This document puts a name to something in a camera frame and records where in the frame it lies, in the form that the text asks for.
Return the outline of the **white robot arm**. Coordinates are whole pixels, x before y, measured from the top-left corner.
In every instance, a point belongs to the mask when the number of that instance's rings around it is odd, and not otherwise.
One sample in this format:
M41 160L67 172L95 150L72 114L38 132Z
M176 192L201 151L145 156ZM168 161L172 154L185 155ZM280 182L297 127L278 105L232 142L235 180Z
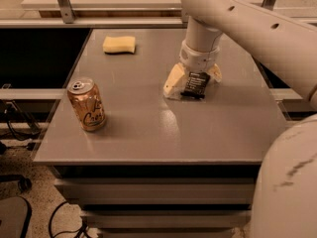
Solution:
M179 62L163 94L201 98L227 35L310 104L317 102L317 28L244 0L181 0L188 14ZM284 131L264 156L251 238L317 238L317 115Z

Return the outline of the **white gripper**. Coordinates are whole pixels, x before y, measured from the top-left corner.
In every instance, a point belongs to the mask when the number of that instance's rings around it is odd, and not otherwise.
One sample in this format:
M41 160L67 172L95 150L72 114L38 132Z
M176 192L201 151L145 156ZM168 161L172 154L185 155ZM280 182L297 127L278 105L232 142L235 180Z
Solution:
M170 71L163 86L163 96L174 100L181 98L181 92L184 90L188 80L186 69L193 72L207 71L213 81L220 83L222 81L222 72L215 63L219 51L219 47L211 52L195 51L186 41L183 41L179 52L181 63L177 63Z

